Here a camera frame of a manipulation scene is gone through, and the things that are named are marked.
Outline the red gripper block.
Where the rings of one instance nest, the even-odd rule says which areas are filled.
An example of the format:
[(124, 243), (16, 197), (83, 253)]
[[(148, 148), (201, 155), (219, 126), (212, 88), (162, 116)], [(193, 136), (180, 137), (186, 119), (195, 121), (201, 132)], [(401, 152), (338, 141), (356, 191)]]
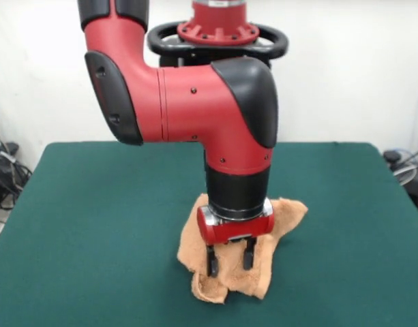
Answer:
[(245, 221), (229, 221), (218, 217), (211, 212), (208, 205), (204, 205), (197, 208), (196, 221), (206, 244), (207, 276), (217, 277), (219, 262), (214, 245), (247, 238), (243, 252), (243, 269), (251, 270), (254, 266), (256, 237), (273, 230), (275, 214), (272, 203), (264, 203), (263, 212), (259, 216)]

